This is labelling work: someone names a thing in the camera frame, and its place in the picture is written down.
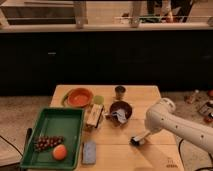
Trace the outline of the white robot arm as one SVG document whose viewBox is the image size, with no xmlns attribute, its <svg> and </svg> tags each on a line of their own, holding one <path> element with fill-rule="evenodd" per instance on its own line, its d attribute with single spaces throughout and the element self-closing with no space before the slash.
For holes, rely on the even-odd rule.
<svg viewBox="0 0 213 171">
<path fill-rule="evenodd" d="M 213 128 L 175 116 L 175 110 L 172 100 L 161 98 L 146 111 L 145 127 L 151 133 L 168 130 L 213 154 Z"/>
</svg>

